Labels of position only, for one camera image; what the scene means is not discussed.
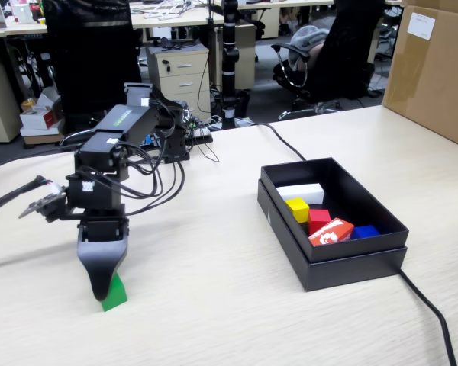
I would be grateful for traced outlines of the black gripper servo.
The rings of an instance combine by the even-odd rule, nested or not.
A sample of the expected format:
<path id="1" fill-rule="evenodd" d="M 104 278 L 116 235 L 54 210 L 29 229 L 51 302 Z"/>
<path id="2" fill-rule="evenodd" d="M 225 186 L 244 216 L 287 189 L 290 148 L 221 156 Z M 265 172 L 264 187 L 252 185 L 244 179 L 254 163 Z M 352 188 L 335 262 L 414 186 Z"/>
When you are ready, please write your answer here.
<path id="1" fill-rule="evenodd" d="M 99 302 L 107 299 L 127 254 L 129 220 L 121 203 L 120 188 L 111 182 L 125 179 L 119 174 L 87 178 L 84 171 L 66 176 L 66 220 L 83 220 L 79 224 L 76 252 Z"/>

